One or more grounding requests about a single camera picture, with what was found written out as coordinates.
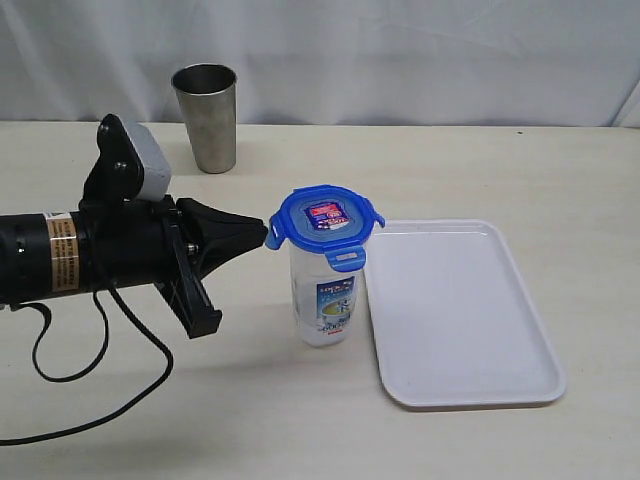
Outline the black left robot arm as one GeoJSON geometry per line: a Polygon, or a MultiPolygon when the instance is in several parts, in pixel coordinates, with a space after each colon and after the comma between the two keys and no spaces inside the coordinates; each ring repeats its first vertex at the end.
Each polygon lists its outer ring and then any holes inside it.
{"type": "Polygon", "coordinates": [[[2,304],[152,284],[189,338],[216,333],[222,313],[202,281],[262,246],[264,222],[173,199],[171,167],[137,122],[108,114],[96,141],[77,210],[2,216],[2,304]]]}

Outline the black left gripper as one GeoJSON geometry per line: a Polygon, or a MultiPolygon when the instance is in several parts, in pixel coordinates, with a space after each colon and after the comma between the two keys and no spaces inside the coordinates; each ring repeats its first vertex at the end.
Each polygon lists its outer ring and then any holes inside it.
{"type": "Polygon", "coordinates": [[[142,167],[123,120],[110,113],[100,121],[99,156],[79,202],[92,271],[116,288],[154,285],[189,338],[213,334],[222,313],[212,305],[201,280],[261,247],[266,226],[261,219],[217,210],[192,198],[176,203],[167,192],[158,202],[135,199],[142,167]]]}

